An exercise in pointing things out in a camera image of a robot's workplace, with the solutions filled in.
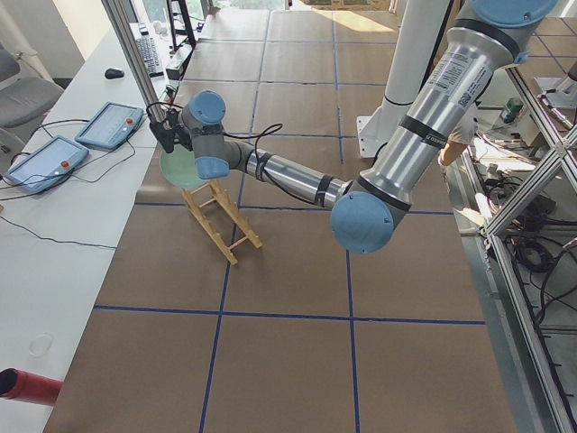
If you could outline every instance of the metal profile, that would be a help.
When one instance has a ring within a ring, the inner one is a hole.
[[[159,99],[152,85],[151,78],[144,66],[141,53],[138,51],[136,40],[134,39],[133,30],[128,21],[128,16],[124,10],[123,0],[102,0],[102,5],[108,14],[110,23],[114,28],[120,46],[123,49],[124,56],[128,61],[131,71],[134,74],[134,79],[141,91],[142,98],[147,106],[157,102]],[[150,108],[154,120],[160,122],[164,118],[164,114],[159,105],[151,106]]]
[[[511,221],[547,186],[560,168],[559,155],[556,151],[550,151],[487,224],[487,234],[498,235],[505,230]]]
[[[557,389],[553,376],[551,375],[546,354],[541,342],[539,341],[538,335],[533,329],[533,320],[528,313],[523,293],[518,285],[515,272],[511,267],[507,247],[503,244],[500,238],[495,235],[490,236],[489,239],[497,256],[497,261],[503,273],[503,277],[507,283],[508,293],[513,302],[515,312],[517,313],[519,324],[523,331],[529,353],[531,354],[531,358],[536,367],[536,372],[543,386],[551,412],[554,416],[554,421],[557,424],[560,433],[574,433],[570,415],[565,410],[559,390]]]
[[[570,152],[563,158],[562,165],[569,183],[571,183],[573,190],[577,192],[577,161]]]
[[[549,144],[551,149],[554,149],[557,143],[559,143],[562,138],[557,132],[554,124],[549,119],[549,116],[545,112],[543,106],[539,103],[536,97],[533,96],[531,90],[527,86],[523,77],[519,73],[517,68],[508,68],[507,73],[513,85],[519,92],[519,95],[523,98],[523,101],[527,104],[528,110],[533,115],[533,120],[536,123],[537,128],[543,134],[545,140]]]

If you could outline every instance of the sunlight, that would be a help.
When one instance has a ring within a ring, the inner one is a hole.
[[[469,221],[471,221],[475,226],[484,226],[485,225],[485,218],[486,217],[490,217],[490,209],[489,209],[489,205],[487,204],[487,199],[483,196],[482,199],[480,199],[479,205],[481,207],[481,204],[485,203],[485,207],[487,209],[485,209],[486,211],[488,210],[487,214],[483,214],[482,210],[481,213],[479,213],[478,211],[471,209],[470,207],[464,207],[463,209],[455,209],[455,212],[457,212],[459,215],[461,215],[462,217],[468,219]]]
[[[569,2],[567,2],[567,5],[565,6],[563,11],[561,12],[561,18],[564,18],[564,17],[569,15],[569,11],[571,11],[571,8],[573,7],[574,4],[575,4],[575,0],[569,0]]]
[[[355,32],[393,33],[398,31],[397,18],[392,15],[389,23],[376,23],[371,18],[352,11],[339,11],[334,21]]]

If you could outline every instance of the blue joint cap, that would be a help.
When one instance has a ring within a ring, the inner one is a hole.
[[[389,208],[372,194],[354,191],[338,199],[331,212],[334,237],[349,251],[373,253],[387,244],[395,225]]]
[[[190,100],[188,110],[201,124],[219,124],[226,113],[226,105],[216,92],[204,90]]]
[[[522,65],[523,63],[527,63],[527,60],[529,60],[529,51],[523,51],[520,52],[517,55],[517,58],[513,61],[513,63],[517,63],[517,65]]]
[[[228,162],[215,156],[201,156],[195,159],[200,179],[216,179],[228,176]]]
[[[486,23],[505,29],[541,21],[557,0],[471,0],[475,13]]]

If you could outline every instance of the keyboard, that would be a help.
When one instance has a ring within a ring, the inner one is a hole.
[[[160,56],[154,38],[142,36],[136,40],[136,46],[141,53],[142,60],[144,60],[149,77],[164,75],[164,69],[160,63]]]

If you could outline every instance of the cardboard floor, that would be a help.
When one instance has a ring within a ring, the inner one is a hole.
[[[561,72],[550,54],[577,46],[570,24],[547,21],[523,68]],[[385,12],[222,11],[179,101],[216,90],[228,131],[282,122],[262,148],[352,179],[371,163],[355,117],[380,103],[397,34]],[[47,432],[516,431],[435,164],[366,256],[334,240],[329,212],[239,173],[223,184],[264,242],[235,266],[155,155]]]

